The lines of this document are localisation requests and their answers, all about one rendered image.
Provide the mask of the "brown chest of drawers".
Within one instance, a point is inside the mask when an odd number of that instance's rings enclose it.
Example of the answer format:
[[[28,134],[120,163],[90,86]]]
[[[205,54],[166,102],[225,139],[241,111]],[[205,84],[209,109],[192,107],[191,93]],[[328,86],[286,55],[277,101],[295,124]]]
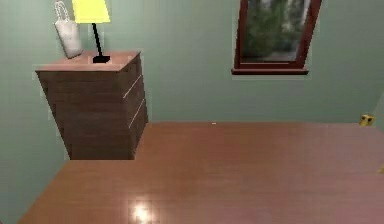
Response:
[[[43,65],[37,78],[70,159],[132,160],[148,123],[141,53],[94,56]]]

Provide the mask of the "red framed window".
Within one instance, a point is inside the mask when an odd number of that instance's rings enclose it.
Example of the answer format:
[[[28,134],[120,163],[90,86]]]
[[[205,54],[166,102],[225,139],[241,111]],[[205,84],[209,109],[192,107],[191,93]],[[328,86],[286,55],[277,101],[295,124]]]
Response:
[[[234,75],[306,75],[322,0],[240,0]]]

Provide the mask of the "yellow shade table lamp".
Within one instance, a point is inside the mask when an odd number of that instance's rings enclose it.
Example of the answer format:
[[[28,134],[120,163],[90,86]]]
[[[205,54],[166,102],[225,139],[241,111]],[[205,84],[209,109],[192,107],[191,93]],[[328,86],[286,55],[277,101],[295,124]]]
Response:
[[[75,22],[77,24],[91,24],[95,38],[97,55],[93,57],[93,63],[107,63],[108,55],[104,55],[100,43],[98,24],[109,23],[110,15],[105,0],[71,0],[73,5]]]

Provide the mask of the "white handbag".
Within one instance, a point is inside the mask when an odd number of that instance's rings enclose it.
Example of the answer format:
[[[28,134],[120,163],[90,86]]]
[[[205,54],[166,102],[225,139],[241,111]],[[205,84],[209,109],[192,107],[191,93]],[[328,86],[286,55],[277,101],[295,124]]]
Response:
[[[57,20],[54,22],[64,54],[72,59],[82,54],[80,34],[77,23],[70,19],[68,10],[62,0],[56,0],[54,9]]]

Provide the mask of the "small yellow block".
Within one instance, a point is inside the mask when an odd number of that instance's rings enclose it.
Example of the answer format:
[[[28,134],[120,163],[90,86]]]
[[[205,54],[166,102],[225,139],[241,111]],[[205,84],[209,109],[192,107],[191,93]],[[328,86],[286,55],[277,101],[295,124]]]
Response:
[[[360,126],[370,126],[373,124],[375,117],[373,115],[364,114],[361,116],[359,125]]]

